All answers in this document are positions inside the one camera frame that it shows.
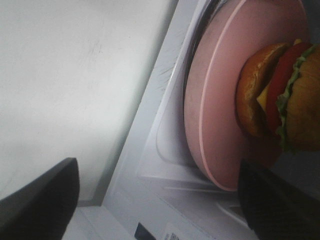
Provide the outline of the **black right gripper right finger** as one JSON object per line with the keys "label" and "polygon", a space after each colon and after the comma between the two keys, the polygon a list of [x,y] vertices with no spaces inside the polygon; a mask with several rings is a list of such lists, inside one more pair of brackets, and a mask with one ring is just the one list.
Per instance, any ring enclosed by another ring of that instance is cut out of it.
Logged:
{"label": "black right gripper right finger", "polygon": [[320,202],[260,164],[242,160],[238,199],[260,240],[318,240]]}

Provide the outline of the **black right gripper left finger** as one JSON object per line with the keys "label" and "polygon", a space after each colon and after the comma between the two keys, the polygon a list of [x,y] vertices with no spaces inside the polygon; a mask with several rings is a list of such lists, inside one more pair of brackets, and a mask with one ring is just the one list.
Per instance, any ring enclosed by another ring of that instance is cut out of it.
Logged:
{"label": "black right gripper left finger", "polygon": [[0,201],[2,240],[60,240],[80,193],[76,158],[66,158]]}

